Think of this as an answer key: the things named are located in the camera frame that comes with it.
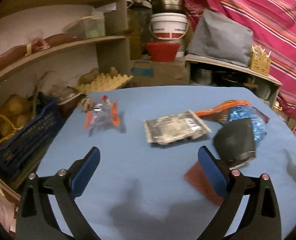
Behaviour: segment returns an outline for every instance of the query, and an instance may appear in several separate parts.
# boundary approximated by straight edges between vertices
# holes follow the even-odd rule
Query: egg carton
[[[75,86],[80,93],[88,95],[92,92],[104,92],[121,88],[132,80],[133,76],[120,75],[111,77],[110,74],[99,74],[91,84]]]

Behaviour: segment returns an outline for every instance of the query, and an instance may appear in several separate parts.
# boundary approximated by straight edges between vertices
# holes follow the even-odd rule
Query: wicker basket
[[[265,76],[269,76],[270,63],[271,58],[266,57],[266,55],[251,52],[251,61],[249,64],[250,70],[258,72]]]

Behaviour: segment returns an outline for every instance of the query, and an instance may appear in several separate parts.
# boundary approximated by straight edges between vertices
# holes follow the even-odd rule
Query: foil packet
[[[194,112],[144,120],[147,142],[166,145],[186,138],[197,139],[211,129]]]

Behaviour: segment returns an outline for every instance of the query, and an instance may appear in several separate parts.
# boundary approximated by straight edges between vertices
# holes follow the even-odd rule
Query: silver screw
[[[231,171],[231,174],[234,175],[234,176],[236,176],[236,177],[238,177],[240,175],[240,171],[238,171],[238,170],[232,170]]]
[[[28,178],[29,179],[34,179],[36,177],[36,173],[30,173]]]
[[[263,175],[261,175],[261,177],[264,179],[264,180],[269,180],[269,175],[264,173]]]
[[[61,169],[61,170],[58,171],[59,176],[64,176],[66,174],[67,174],[67,170],[65,170],[65,169]]]

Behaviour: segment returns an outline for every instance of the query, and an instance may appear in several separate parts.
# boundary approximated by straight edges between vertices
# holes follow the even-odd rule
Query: bucket handle
[[[160,38],[160,37],[157,37],[153,32],[152,32],[152,28],[151,28],[151,22],[149,24],[149,29],[150,29],[150,33],[152,34],[152,36],[154,36],[156,39],[158,40],[164,40],[164,41],[172,41],[172,40],[180,40],[181,38],[183,38],[187,32],[188,32],[188,29],[189,29],[189,24],[187,23],[187,26],[186,26],[186,30],[185,30],[185,33],[183,33],[183,35],[181,35],[179,38]]]
[[[129,5],[127,5],[127,8],[130,8],[134,4],[133,0],[127,0],[127,2],[129,2]]]

